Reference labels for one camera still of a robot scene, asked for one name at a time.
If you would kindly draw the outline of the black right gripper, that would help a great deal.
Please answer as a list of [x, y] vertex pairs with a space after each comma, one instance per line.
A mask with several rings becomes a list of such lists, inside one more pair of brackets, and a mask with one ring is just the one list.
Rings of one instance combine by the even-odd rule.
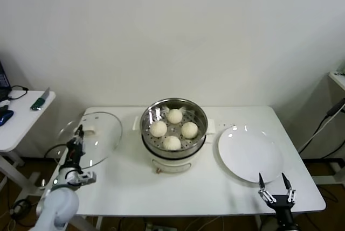
[[278, 222], [278, 227], [298, 227], [294, 222], [291, 212], [294, 204], [289, 201], [295, 201], [295, 190], [293, 189], [290, 181], [283, 173], [282, 178], [284, 181], [287, 195], [272, 195], [266, 189], [264, 180], [261, 173], [259, 173], [259, 195], [266, 202], [267, 206], [275, 211], [275, 217]]

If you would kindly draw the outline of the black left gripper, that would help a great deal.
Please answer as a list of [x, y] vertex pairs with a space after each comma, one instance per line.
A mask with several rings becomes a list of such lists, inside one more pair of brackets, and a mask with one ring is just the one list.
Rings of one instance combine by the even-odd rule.
[[73, 138], [67, 142], [66, 163], [70, 165], [79, 165], [81, 157], [84, 155], [83, 149], [84, 131], [83, 125], [79, 125], [73, 134]]

